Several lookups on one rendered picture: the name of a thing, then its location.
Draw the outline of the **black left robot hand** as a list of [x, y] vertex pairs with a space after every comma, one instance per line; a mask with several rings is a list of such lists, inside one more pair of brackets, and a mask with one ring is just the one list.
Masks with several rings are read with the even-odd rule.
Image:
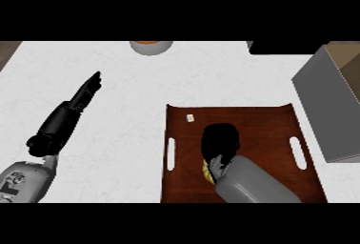
[[73, 136], [79, 118], [102, 87], [98, 71], [82, 85], [70, 101], [64, 101], [51, 113], [37, 134], [29, 139], [29, 152], [36, 157], [57, 155]]

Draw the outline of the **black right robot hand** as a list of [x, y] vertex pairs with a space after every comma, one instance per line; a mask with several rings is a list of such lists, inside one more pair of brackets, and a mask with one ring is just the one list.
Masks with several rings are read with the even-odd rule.
[[222, 166], [226, 167], [240, 146], [240, 131], [232, 124], [219, 123], [206, 127], [201, 138], [201, 153], [206, 162], [220, 156]]

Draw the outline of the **yellow squash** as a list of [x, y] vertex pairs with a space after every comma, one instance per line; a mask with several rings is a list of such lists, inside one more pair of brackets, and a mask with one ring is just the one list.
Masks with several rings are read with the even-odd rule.
[[203, 160], [203, 174], [204, 174], [204, 177], [206, 177], [207, 181], [213, 185], [216, 185], [214, 177], [213, 177], [213, 174], [210, 172], [209, 163], [207, 163], [206, 159]]

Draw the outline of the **brown wooden tray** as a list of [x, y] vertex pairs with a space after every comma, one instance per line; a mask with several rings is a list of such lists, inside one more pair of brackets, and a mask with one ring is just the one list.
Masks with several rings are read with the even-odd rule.
[[[195, 115], [188, 122], [186, 115]], [[203, 174], [201, 137], [216, 123], [232, 124], [240, 131], [241, 149], [248, 157], [294, 191], [306, 203], [325, 203], [325, 191], [316, 174], [312, 154], [303, 147], [307, 168], [296, 163], [290, 139], [304, 141], [291, 105], [281, 107], [166, 108], [166, 146], [175, 149], [175, 168], [164, 169], [164, 203], [220, 203], [214, 185]]]

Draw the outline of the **grey cardboard box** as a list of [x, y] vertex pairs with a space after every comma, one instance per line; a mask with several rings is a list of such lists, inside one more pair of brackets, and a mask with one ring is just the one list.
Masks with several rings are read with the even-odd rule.
[[328, 163], [360, 163], [360, 42], [316, 51], [293, 84]]

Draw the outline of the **brown wooden board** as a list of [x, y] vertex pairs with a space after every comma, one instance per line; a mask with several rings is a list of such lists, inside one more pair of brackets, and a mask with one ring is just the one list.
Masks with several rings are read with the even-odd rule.
[[21, 41], [0, 41], [0, 71], [3, 70], [21, 45]]

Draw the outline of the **grey bowl with orange content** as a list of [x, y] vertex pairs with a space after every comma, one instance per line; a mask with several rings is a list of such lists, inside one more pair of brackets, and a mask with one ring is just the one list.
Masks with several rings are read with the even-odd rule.
[[132, 45], [133, 50], [139, 54], [152, 56], [152, 55], [158, 55], [158, 54], [164, 53], [170, 49], [173, 42], [160, 41], [157, 43], [139, 43], [136, 41], [132, 41], [130, 45]]

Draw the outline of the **black appliance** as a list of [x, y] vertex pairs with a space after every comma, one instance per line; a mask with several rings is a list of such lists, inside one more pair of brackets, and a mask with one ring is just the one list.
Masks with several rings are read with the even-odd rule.
[[328, 41], [248, 41], [251, 54], [315, 54]]

